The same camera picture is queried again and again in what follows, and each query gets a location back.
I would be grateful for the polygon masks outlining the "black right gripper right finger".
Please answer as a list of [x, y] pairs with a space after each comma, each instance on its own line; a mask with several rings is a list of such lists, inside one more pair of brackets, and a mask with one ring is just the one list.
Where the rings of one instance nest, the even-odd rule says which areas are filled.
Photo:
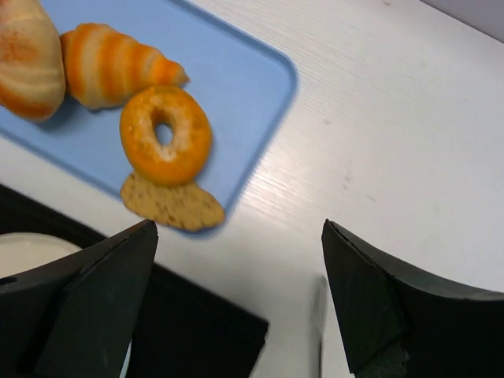
[[502, 293], [420, 269], [331, 220], [321, 241], [351, 374], [502, 376]]

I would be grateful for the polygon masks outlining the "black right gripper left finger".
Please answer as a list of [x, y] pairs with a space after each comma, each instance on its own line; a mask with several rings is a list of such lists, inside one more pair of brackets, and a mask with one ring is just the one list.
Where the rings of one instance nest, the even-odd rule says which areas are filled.
[[158, 244], [144, 220], [1, 280], [3, 377], [118, 377]]

